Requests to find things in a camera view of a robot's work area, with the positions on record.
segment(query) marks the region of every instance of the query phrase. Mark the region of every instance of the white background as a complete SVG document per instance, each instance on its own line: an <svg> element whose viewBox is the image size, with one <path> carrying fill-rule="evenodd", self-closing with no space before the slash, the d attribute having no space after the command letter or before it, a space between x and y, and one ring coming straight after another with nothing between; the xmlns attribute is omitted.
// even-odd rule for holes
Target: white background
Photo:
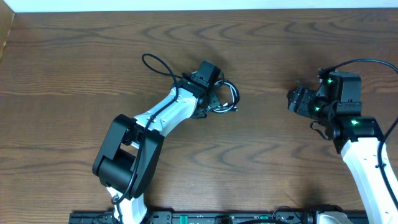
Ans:
<svg viewBox="0 0 398 224"><path fill-rule="evenodd" d="M14 12L398 7L398 0L4 0Z"/></svg>

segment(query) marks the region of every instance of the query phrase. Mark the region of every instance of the wooden tabletop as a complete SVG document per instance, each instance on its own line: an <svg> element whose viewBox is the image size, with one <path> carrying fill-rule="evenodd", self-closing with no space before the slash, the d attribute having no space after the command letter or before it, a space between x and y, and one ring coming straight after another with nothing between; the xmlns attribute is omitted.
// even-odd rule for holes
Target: wooden tabletop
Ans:
<svg viewBox="0 0 398 224"><path fill-rule="evenodd" d="M16 14L0 65L0 223L66 223L70 212L111 207L91 173L109 125L145 112L172 84L142 64L146 52L175 73L210 61L241 93L238 112L186 120L167 136L148 206L363 210L341 156L287 110L286 94L316 89L318 68L346 60L398 65L397 30L397 9ZM363 115L386 131L397 74L368 63L341 70L361 75ZM387 142L396 172L397 137Z"/></svg>

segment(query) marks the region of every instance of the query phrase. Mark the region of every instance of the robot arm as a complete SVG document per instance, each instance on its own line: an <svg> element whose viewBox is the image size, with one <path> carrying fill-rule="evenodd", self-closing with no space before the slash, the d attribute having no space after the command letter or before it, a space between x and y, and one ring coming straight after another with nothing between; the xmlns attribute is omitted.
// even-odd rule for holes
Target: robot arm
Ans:
<svg viewBox="0 0 398 224"><path fill-rule="evenodd" d="M383 133L373 117L361 116L359 75L339 72L335 68L320 70L318 77L321 85L318 91L303 86L289 91L288 109L315 119L310 125L312 129L314 124L326 127L325 134L314 130L324 139L333 141L337 153L342 155L354 177L369 222L398 223L398 211L392 197L398 194L398 182L387 158ZM377 156L380 144L383 145L382 168L379 167ZM392 196L383 180L381 169L384 169L387 183L394 192ZM321 214L315 214L314 219L317 219L314 223L339 223L329 222L328 216Z"/></svg>
<svg viewBox="0 0 398 224"><path fill-rule="evenodd" d="M145 64L146 55L142 57ZM172 74L163 61L149 56L164 64ZM210 111L236 110L238 90L224 77L217 80L219 74L221 70L209 62L203 62L189 75L183 74L178 82L172 74L175 82L160 103L133 118L121 114L112 122L94 161L93 173L107 187L115 205L114 217L122 223L140 223L144 218L147 209L143 193L154 176L163 141L173 128L187 118L206 118ZM221 105L216 91L224 83L231 88L234 100ZM122 150L121 144L138 148L137 157Z"/></svg>

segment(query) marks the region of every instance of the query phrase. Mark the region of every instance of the wooden edge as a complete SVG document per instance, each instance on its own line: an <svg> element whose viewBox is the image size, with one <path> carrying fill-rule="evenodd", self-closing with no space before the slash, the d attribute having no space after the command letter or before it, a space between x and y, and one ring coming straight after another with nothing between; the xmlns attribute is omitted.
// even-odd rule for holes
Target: wooden edge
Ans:
<svg viewBox="0 0 398 224"><path fill-rule="evenodd" d="M14 16L15 14L10 7L3 0L0 0L0 63Z"/></svg>

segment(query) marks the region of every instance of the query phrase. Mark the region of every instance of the green tape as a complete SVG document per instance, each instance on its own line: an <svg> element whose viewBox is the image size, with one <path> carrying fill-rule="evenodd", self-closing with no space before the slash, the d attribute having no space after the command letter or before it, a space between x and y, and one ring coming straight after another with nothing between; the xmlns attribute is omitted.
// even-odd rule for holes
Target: green tape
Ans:
<svg viewBox="0 0 398 224"><path fill-rule="evenodd" d="M180 216L180 224L188 224L188 215Z"/></svg>
<svg viewBox="0 0 398 224"><path fill-rule="evenodd" d="M268 216L267 215L262 215L262 216L260 216L260 219L268 219Z"/></svg>

